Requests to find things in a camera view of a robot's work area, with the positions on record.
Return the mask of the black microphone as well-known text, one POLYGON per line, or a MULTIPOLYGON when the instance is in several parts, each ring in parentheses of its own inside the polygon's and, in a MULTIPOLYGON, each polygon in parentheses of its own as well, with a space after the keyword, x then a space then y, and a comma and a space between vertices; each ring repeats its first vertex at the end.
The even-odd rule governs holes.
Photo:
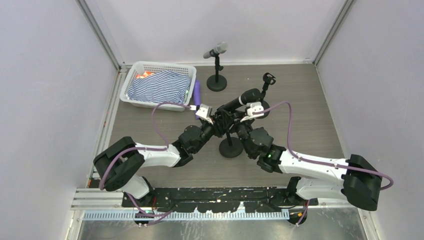
POLYGON ((240 96, 236 97, 232 101, 220 106, 216 110, 216 112, 220 112, 220 111, 231 112, 242 106, 245 106, 248 103, 257 102, 260 98, 261 98, 261 91, 257 88, 252 88, 243 92, 240 96))

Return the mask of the black mic stand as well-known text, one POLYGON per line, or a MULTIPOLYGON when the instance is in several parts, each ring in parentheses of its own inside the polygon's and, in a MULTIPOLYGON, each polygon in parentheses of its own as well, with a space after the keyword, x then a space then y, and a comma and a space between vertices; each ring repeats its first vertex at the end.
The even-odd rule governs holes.
POLYGON ((213 92, 220 92, 227 87, 228 82, 223 75, 220 75, 220 71, 224 69, 224 67, 221 65, 220 56, 217 55, 214 58, 215 58, 214 60, 215 74, 211 75, 207 79, 206 86, 209 90, 213 92))
POLYGON ((276 82, 276 78, 274 75, 272 75, 269 72, 266 72, 263 76, 262 76, 262 80, 263 80, 263 86, 262 86, 262 90, 261 92, 261 97, 258 100, 258 102, 261 102, 263 108, 264 108, 264 116, 259 117, 259 119, 263 119, 266 118, 269 113, 270 113, 270 105, 268 104, 268 102, 265 101, 265 96, 267 94, 267 90, 269 89, 270 85, 274 85, 276 82))
POLYGON ((232 136, 228 130, 225 133, 226 139, 223 139, 218 147, 219 153, 225 158, 235 158, 244 151, 242 141, 238 136, 232 136))

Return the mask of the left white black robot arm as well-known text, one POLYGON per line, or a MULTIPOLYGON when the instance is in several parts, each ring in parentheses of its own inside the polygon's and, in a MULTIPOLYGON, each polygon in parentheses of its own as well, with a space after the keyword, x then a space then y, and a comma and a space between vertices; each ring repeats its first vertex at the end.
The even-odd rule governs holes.
POLYGON ((212 136, 222 137, 230 126, 228 117, 214 114, 211 121, 201 120, 201 126, 190 125, 176 141, 164 146, 143 145, 125 136, 98 154, 93 165, 99 177, 99 189, 107 192, 122 190, 135 199, 143 199, 153 190, 140 168, 182 167, 193 160, 212 136))

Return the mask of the purple microphone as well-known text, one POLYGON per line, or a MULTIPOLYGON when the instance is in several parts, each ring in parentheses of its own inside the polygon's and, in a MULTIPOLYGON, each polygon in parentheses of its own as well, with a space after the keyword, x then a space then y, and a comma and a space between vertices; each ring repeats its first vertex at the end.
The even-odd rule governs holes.
POLYGON ((201 84, 196 79, 193 88, 193 102, 196 106, 201 104, 201 84))

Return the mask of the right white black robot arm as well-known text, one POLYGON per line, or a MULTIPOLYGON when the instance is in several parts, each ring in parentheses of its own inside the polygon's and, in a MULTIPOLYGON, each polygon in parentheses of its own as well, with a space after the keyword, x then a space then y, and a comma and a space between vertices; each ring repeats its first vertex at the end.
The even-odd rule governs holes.
POLYGON ((307 155, 273 143, 263 128, 253 128, 239 110, 232 113, 233 126, 247 156, 268 173, 293 174, 286 197, 293 204, 316 198, 346 200, 366 211, 376 211, 383 178, 361 155, 324 158, 307 155))

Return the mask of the silver microphone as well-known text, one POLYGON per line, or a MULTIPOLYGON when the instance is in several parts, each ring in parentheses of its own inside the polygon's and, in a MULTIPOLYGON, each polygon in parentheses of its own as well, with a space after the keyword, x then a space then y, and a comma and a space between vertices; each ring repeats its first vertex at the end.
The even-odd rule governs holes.
POLYGON ((214 48, 203 54, 204 59, 217 57, 220 54, 224 54, 228 50, 228 44, 226 42, 218 43, 214 48))

